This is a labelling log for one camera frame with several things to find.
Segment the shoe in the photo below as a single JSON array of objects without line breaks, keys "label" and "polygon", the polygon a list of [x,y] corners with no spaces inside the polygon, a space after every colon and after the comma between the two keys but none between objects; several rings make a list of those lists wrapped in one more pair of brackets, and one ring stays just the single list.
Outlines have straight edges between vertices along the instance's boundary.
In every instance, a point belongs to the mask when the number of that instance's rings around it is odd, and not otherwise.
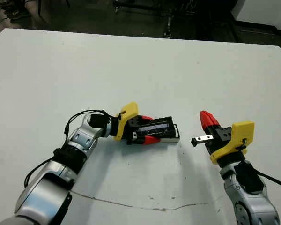
[{"label": "shoe", "polygon": [[28,10],[23,10],[23,11],[15,10],[14,12],[8,14],[7,16],[10,20],[18,20],[21,18],[29,17],[30,13],[28,12]]}]

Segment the dark floor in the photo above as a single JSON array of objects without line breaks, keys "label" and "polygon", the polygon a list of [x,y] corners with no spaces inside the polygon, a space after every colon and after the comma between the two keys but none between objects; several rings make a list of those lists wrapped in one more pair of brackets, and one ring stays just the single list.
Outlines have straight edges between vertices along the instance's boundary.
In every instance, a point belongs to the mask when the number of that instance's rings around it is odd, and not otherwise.
[{"label": "dark floor", "polygon": [[[5,11],[0,9],[0,29],[23,28],[163,38],[167,19],[157,13],[121,7],[116,14],[112,0],[69,0],[69,2],[71,7],[67,6],[65,0],[42,0],[41,17],[39,17],[37,15],[38,1],[26,0],[26,8],[32,16],[14,22],[4,19],[7,17]],[[152,0],[137,0],[137,2],[152,4]],[[247,24],[244,26],[235,22],[231,24],[225,20],[218,20],[213,23],[211,33],[213,41],[281,47],[281,34],[277,34],[269,27],[253,28]],[[171,38],[198,39],[194,19],[174,17]]]}]

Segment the black wire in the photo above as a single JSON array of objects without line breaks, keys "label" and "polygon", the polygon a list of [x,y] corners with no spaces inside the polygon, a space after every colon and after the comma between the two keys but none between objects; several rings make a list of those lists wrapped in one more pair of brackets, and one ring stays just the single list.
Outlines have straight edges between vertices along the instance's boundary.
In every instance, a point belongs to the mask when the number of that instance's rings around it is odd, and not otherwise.
[{"label": "black wire", "polygon": [[[71,116],[71,118],[68,120],[66,126],[65,126],[65,131],[64,131],[64,134],[66,135],[66,139],[65,139],[65,142],[64,142],[64,146],[66,145],[67,143],[67,139],[68,139],[68,135],[69,135],[69,126],[70,126],[70,123],[73,122],[78,116],[80,115],[83,115],[83,114],[88,114],[88,113],[91,113],[91,112],[99,112],[99,113],[102,113],[104,115],[107,115],[109,117],[113,117],[113,116],[110,116],[107,112],[105,112],[104,110],[96,110],[96,109],[88,109],[88,110],[84,110],[84,111],[81,111],[79,113],[76,113],[74,116]],[[35,170],[37,170],[39,167],[41,167],[42,165],[44,165],[45,163],[48,163],[49,161],[53,160],[54,157],[51,157],[49,159],[47,159],[46,161],[42,162],[41,164],[39,164],[37,167],[35,167],[33,170],[31,170],[27,176],[25,177],[25,180],[24,180],[24,187],[26,188],[28,186],[28,183],[29,183],[29,179],[31,177],[31,175],[34,173]]]},{"label": "black wire", "polygon": [[276,178],[274,178],[274,177],[271,177],[271,176],[269,176],[269,175],[267,175],[267,174],[264,174],[264,173],[262,173],[262,172],[260,172],[260,171],[258,171],[258,170],[256,170],[256,169],[254,169],[254,168],[252,168],[252,169],[253,169],[253,171],[254,171],[256,174],[258,174],[258,175],[260,175],[260,176],[262,176],[262,177],[265,177],[265,178],[271,180],[272,182],[275,182],[276,184],[279,184],[279,185],[281,186],[281,181],[280,181],[280,180],[278,180],[278,179],[276,179]]},{"label": "black wire", "polygon": [[38,168],[40,168],[42,165],[48,163],[49,161],[51,161],[53,159],[53,157],[45,160],[44,162],[42,162],[41,164],[39,164],[38,166],[36,166],[33,170],[31,170],[25,177],[25,180],[24,180],[24,187],[27,187],[28,186],[28,183],[29,183],[29,179],[31,177],[31,175],[34,173],[35,170],[37,170]]},{"label": "black wire", "polygon": [[242,160],[242,163],[244,163],[253,173],[256,173],[257,175],[259,176],[262,176],[262,177],[265,177],[267,178],[268,180],[272,181],[272,182],[275,182],[276,184],[279,184],[281,186],[281,181],[274,178],[274,177],[271,177],[265,173],[262,173],[258,170],[256,170],[255,168],[253,168],[252,166],[250,166],[249,164],[247,164],[244,160]]},{"label": "black wire", "polygon": [[88,113],[91,113],[91,112],[92,112],[92,113],[93,113],[93,112],[99,112],[99,113],[102,113],[102,114],[107,115],[107,116],[109,116],[109,117],[113,117],[113,116],[109,115],[107,112],[105,112],[104,110],[97,110],[97,109],[88,109],[88,110],[84,110],[84,111],[81,111],[81,112],[75,114],[74,116],[72,116],[72,117],[68,120],[68,122],[67,122],[67,124],[66,124],[66,126],[65,126],[64,134],[66,135],[66,138],[65,138],[64,145],[66,145],[67,140],[68,140],[70,123],[73,122],[78,116],[83,115],[83,114],[88,114]]},{"label": "black wire", "polygon": [[5,17],[5,18],[3,18],[3,19],[0,19],[0,23],[1,23],[3,20],[6,20],[6,19],[8,19],[8,17]]}]

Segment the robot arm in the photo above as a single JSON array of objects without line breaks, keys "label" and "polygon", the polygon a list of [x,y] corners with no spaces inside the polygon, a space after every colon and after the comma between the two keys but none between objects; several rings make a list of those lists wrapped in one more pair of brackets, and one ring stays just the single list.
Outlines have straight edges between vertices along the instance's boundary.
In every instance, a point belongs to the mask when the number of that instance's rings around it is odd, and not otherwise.
[{"label": "robot arm", "polygon": [[264,181],[245,160],[246,147],[253,140],[254,123],[244,121],[222,128],[212,114],[201,111],[206,136],[192,144],[205,143],[214,164],[221,167],[225,191],[232,201],[238,225],[279,225],[276,208],[267,197]]},{"label": "robot arm", "polygon": [[[67,138],[69,123],[81,114],[86,114],[82,125]],[[153,120],[137,114],[137,105],[131,103],[123,107],[117,117],[93,110],[74,115],[66,125],[64,145],[45,161],[32,182],[25,179],[25,189],[16,203],[15,215],[0,225],[59,225],[72,200],[69,191],[99,137],[111,135],[117,140],[127,140],[127,144],[178,142],[177,126],[171,117]]]},{"label": "robot arm", "polygon": [[62,148],[43,167],[21,193],[15,216],[0,225],[59,225],[72,200],[69,190],[78,178],[79,171],[94,150],[104,129],[92,128],[87,114]]}]

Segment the small metal part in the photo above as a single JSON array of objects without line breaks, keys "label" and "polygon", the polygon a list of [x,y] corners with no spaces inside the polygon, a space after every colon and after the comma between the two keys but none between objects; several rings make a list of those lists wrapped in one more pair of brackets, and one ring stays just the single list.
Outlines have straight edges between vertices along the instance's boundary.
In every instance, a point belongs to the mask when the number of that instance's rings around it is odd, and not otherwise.
[{"label": "small metal part", "polygon": [[132,138],[132,140],[133,140],[133,141],[135,141],[135,140],[137,139],[137,134],[136,134],[136,132],[135,132],[135,131],[133,131],[133,132],[132,132],[132,134],[133,134],[133,138]]},{"label": "small metal part", "polygon": [[209,142],[213,138],[214,137],[212,135],[205,135],[205,136],[200,136],[200,137],[194,137],[191,142],[192,142],[192,145],[194,147],[196,147],[197,144]]}]

